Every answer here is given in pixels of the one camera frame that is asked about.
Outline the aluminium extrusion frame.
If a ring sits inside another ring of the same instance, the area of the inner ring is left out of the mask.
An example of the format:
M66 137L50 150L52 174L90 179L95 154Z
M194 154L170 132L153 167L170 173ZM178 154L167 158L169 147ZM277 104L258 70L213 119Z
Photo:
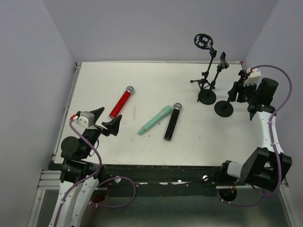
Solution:
M33 207L30 213L29 221L27 223L28 227L38 227L39 223L45 222L45 218L40 219L39 217L41 216L42 210L43 210L43 204L45 203L46 197L50 191L56 191L57 186L59 185L59 165L55 164L55 158L57 155L58 147L59 147L59 142L62 137L64 125L68 116L68 111L71 105L71 100L72 96L76 87L76 82L80 73L81 69L81 62L76 62L75 63L75 70L74 70L74 75L72 78L72 84L71 88L68 94L68 99L67 103L64 108L63 115L61 117L61 125L60 125L60 130L59 134L56 139L56 144L53 149L52 155L50 158L48 158L49 163L47 164L47 168L43 169L41 174L40 174L40 179L38 181L38 187L33 203Z

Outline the teal plastic microphone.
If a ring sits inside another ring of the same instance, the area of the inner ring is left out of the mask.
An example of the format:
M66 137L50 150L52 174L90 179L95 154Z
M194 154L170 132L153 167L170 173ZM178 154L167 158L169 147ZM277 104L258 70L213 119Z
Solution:
M153 126L164 119L173 110L172 106L168 105L164 107L157 115L155 115L151 120L149 120L138 132L139 135L144 134L149 131Z

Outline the black round-base clip stand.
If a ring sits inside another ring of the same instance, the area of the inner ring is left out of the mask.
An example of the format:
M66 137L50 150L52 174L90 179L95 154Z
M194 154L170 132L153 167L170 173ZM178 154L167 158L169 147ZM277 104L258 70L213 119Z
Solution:
M220 63L217 65L217 71L216 71L216 75L214 77L214 79L212 80L212 82L210 83L210 86L208 87L208 89L201 87L200 92L198 94L198 101L200 101L201 103L205 104L205 105L211 105L216 101L216 94L213 91L215 84L216 84L216 80L219 76L219 73L224 70L227 69L229 67L228 62L226 61L226 53L222 52L221 56L220 56Z

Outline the black round-base mic stand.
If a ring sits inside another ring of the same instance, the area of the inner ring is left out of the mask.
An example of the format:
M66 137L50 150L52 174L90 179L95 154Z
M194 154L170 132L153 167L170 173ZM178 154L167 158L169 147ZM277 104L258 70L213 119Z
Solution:
M235 101L235 97L229 96L227 100L218 101L214 106L214 111L220 117L230 117L233 114L233 106L231 102Z

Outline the black glitter microphone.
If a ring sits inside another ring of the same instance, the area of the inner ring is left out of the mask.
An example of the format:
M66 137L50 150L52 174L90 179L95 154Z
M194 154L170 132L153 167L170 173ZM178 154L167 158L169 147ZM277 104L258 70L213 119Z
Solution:
M172 114L171 114L171 117L170 117L170 120L169 120L169 123L168 123L168 126L167 126L167 130L166 130L165 135L164 135L164 139L166 141L171 141L171 139L172 139L172 136L173 136L173 133L174 133L174 130L175 130L175 127L176 127L178 117L179 117L179 114L180 114L181 110L182 110L182 104L181 103L175 103L173 105L173 111L172 111Z

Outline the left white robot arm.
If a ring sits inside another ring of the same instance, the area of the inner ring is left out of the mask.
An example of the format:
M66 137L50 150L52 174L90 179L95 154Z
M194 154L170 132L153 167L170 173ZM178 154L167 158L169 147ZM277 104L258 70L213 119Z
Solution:
M96 151L95 143L99 136L116 136L122 115L109 122L96 124L104 108L93 111L78 111L69 120L69 126L78 137L66 137L61 143L61 175L58 199L49 223L51 227L78 227L98 183L104 179L105 171L101 163L86 162L90 152ZM73 123L85 130L80 134Z

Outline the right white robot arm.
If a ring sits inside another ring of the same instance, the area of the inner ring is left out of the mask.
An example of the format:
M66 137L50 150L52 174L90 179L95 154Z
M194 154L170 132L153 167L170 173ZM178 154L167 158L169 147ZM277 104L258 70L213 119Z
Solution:
M241 70L239 76L228 99L217 102L214 110L221 117L229 117L233 114L232 102L247 103L258 146L243 164L229 160L222 163L221 172L274 193L292 165L292 158L279 144L275 126L278 110L271 105L278 82L263 78L258 68Z

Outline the black front mounting rail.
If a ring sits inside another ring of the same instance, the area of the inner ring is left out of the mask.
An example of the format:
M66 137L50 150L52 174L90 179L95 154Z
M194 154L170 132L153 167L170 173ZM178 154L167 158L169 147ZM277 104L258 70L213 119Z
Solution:
M215 196L236 181L219 166L105 165L102 177L111 197Z

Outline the red glitter microphone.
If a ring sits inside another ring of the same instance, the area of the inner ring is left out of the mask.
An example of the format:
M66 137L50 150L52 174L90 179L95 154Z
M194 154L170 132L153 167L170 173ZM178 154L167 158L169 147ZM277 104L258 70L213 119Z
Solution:
M123 95L121 96L119 101L117 102L117 104L115 105L115 107L113 108L113 110L111 111L111 113L109 114L110 118L113 119L113 118L116 118L119 115L119 113L123 109L124 105L126 104L126 102L128 101L128 99L130 98L130 96L133 93L134 93L134 87L128 86L125 89L125 92L123 93Z

